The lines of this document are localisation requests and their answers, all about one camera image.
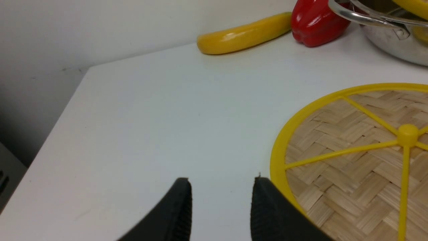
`yellow plastic frame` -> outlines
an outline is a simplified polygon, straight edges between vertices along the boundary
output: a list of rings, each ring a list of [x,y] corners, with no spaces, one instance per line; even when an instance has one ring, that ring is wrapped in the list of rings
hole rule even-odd
[[[270,157],[270,178],[275,186],[280,190],[280,192],[288,199],[288,201],[299,210],[304,216],[307,217],[306,213],[302,207],[298,204],[297,200],[294,198],[293,193],[291,192],[290,187],[288,186],[288,181],[286,177],[286,169],[293,168],[296,166],[307,165],[309,163],[324,160],[326,158],[336,157],[343,154],[358,152],[358,151],[367,151],[372,149],[384,148],[392,145],[397,145],[398,141],[394,140],[391,142],[383,142],[373,145],[366,145],[362,147],[349,148],[342,151],[332,152],[325,155],[321,155],[314,158],[309,158],[304,161],[298,161],[292,164],[285,164],[285,155],[288,143],[291,137],[294,134],[294,131],[297,127],[314,111],[317,109],[334,102],[339,99],[344,99],[348,103],[352,104],[357,109],[364,112],[366,115],[377,121],[379,124],[387,128],[390,132],[395,135],[398,135],[398,130],[390,126],[387,122],[371,113],[369,110],[365,109],[360,104],[349,99],[348,96],[371,92],[371,91],[382,91],[382,90],[407,90],[407,91],[418,91],[428,93],[428,85],[424,84],[409,84],[409,83],[383,83],[383,84],[368,84],[357,87],[352,87],[349,89],[340,90],[329,95],[326,95],[310,104],[305,106],[299,112],[297,112],[281,129],[278,137],[276,138],[275,144],[272,148],[272,153]],[[428,131],[428,127],[424,127],[419,130],[419,136],[423,135]],[[428,145],[421,142],[417,142],[416,146],[428,151]],[[403,170],[401,176],[401,200],[400,200],[400,217],[399,217],[399,226],[398,226],[398,241],[405,241],[406,235],[406,220],[407,220],[407,192],[408,192],[408,179],[409,179],[409,161],[410,161],[410,147],[404,145],[404,154],[403,154]]]

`yellow spoke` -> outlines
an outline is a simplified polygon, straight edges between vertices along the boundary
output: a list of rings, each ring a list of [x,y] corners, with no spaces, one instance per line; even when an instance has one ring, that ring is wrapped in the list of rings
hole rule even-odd
[[[406,240],[407,193],[409,190],[410,148],[403,148],[403,173],[401,175],[400,216],[398,223],[398,241]]]
[[[428,126],[425,126],[424,128],[422,128],[422,129],[419,131],[419,136],[422,136],[422,135],[423,135],[423,134],[425,134],[427,131],[428,131]]]
[[[394,133],[395,135],[398,134],[398,131],[396,128],[394,128],[393,126],[391,126],[390,124],[388,124],[386,121],[382,120],[380,117],[378,117],[377,115],[373,114],[371,111],[369,111],[368,109],[364,108],[362,105],[358,104],[357,102],[349,99],[348,97],[344,96],[343,97],[344,100],[346,100],[348,103],[350,103],[351,105],[353,105],[355,108],[361,110],[363,113],[365,113],[366,115],[368,115],[371,119],[377,121],[379,124],[381,124],[383,127],[387,128],[390,132]]]
[[[423,144],[422,142],[416,142],[416,146],[424,149],[425,151],[428,151],[428,145],[427,144]]]
[[[352,147],[352,148],[348,148],[348,149],[344,149],[344,150],[340,150],[340,151],[334,151],[334,152],[330,152],[330,153],[320,155],[317,157],[312,157],[312,158],[308,158],[306,160],[297,161],[294,163],[287,164],[287,165],[285,165],[285,169],[287,170],[287,169],[294,168],[297,166],[307,165],[307,164],[314,163],[317,161],[325,160],[327,158],[337,157],[337,156],[350,154],[350,153],[354,153],[354,152],[359,152],[359,151],[368,151],[368,150],[373,150],[373,149],[385,148],[385,147],[390,147],[390,146],[394,146],[397,144],[398,144],[397,140],[394,140],[394,141],[390,141],[390,142],[382,142],[382,143],[376,143],[376,144],[371,144],[371,145]]]

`yellow center knob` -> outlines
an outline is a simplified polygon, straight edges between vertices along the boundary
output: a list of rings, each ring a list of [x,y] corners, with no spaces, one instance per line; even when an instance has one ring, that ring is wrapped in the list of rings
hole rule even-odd
[[[405,124],[398,129],[398,144],[400,146],[414,147],[418,141],[418,128],[411,124]]]

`stainless steel pot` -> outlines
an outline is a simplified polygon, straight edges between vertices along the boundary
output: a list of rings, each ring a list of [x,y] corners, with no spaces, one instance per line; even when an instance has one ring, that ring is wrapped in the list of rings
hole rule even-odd
[[[428,21],[412,15],[391,0],[350,0],[352,9],[329,0],[339,16],[359,23],[367,38],[385,52],[428,66]]]

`black rubber gripper pad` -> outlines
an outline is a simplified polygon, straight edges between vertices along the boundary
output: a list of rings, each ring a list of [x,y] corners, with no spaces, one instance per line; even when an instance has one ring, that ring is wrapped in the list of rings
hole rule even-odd
[[[192,187],[178,178],[162,200],[120,241],[189,241]]]
[[[267,178],[256,178],[251,204],[253,241],[332,241]]]

